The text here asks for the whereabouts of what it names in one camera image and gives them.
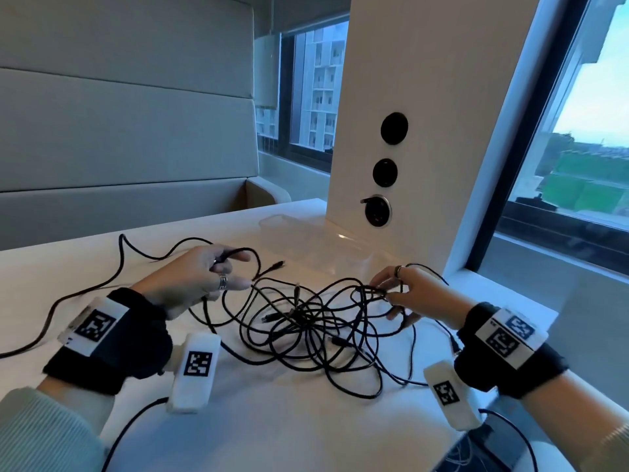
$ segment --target forearm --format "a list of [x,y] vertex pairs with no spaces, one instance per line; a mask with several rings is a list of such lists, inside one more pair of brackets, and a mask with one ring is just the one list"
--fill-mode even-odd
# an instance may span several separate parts
[[37,390],[79,414],[96,435],[103,430],[114,407],[114,396],[79,388],[50,376],[46,376]]
[[577,470],[606,437],[629,423],[629,412],[571,371],[530,392],[522,403]]

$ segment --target white table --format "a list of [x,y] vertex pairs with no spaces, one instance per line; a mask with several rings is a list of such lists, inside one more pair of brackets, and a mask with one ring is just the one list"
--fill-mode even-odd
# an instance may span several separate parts
[[[132,229],[126,234],[140,250],[154,255],[192,236],[251,246],[260,253],[263,266],[287,260],[287,266],[273,273],[274,277],[318,289],[336,278],[265,250],[258,222],[285,214],[318,224],[327,232],[342,233],[325,221],[325,208],[320,200],[293,202]],[[110,277],[118,265],[118,234],[0,252],[1,350],[32,340],[55,299]],[[115,283],[132,283],[160,265],[128,252],[126,267]],[[235,272],[251,277],[253,265],[238,264]],[[541,326],[550,326],[556,317],[554,311],[473,273],[463,271],[451,280],[455,287],[479,300],[520,307]],[[0,394],[38,384],[43,365],[59,348],[54,338],[95,295],[62,303],[41,346],[0,361]],[[243,299],[243,293],[232,294],[234,304]],[[216,320],[225,317],[220,304],[212,305],[210,314]],[[181,343],[186,332],[202,327],[184,314],[169,325],[169,330],[174,341]],[[236,350],[245,350],[231,326],[219,333]],[[411,335],[406,330],[381,342],[380,356],[400,376],[408,368]],[[421,378],[424,367],[450,356],[444,332],[429,320],[420,321],[415,378]],[[341,380],[352,388],[375,386],[371,371],[346,376]],[[103,440],[111,444],[135,412],[158,397],[168,396],[171,383],[172,375],[168,373],[127,381],[103,430]],[[494,397],[494,393],[481,395],[482,405],[488,405]],[[380,398],[360,400],[334,389],[322,374],[295,373],[281,364],[249,366],[223,351],[209,407],[198,415],[169,415],[163,406],[146,412],[122,440],[109,470],[428,471],[459,437],[426,388],[402,389],[386,380]]]

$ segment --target silver ring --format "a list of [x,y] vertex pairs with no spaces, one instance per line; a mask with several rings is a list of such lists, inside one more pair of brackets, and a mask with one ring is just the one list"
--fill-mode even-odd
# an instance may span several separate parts
[[220,283],[218,284],[218,291],[223,291],[227,289],[227,275],[221,275]]

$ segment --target wrist strap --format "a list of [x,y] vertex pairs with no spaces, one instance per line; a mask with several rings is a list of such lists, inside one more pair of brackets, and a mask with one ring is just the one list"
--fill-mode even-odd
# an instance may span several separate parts
[[65,335],[64,343],[70,347],[59,349],[44,367],[45,374],[115,395],[127,377],[144,379],[163,369],[172,352],[166,312],[129,288],[112,291],[107,299],[101,302],[103,309],[115,308],[122,314],[108,309],[111,316],[98,308],[83,312],[72,328],[81,347],[70,343],[72,335]]
[[[516,322],[515,329],[513,325],[501,328],[503,324],[495,318],[504,317],[503,311],[489,303],[479,303],[470,310],[465,325],[457,334],[465,348],[455,359],[454,366],[468,386],[481,391],[497,386],[500,394],[520,399],[562,374],[568,369],[568,364],[547,343],[539,344],[540,338],[545,338],[545,335],[534,336],[535,329],[528,323]],[[488,331],[498,332],[506,341],[496,343],[496,337],[492,339]],[[536,349],[524,348],[522,345],[526,340]]]

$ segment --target light green sleeve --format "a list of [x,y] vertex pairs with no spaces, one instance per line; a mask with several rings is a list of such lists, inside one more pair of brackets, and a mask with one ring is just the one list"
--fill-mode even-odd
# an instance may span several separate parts
[[581,464],[582,472],[629,470],[629,424],[610,434]]
[[105,448],[78,414],[33,389],[0,401],[0,471],[98,472]]

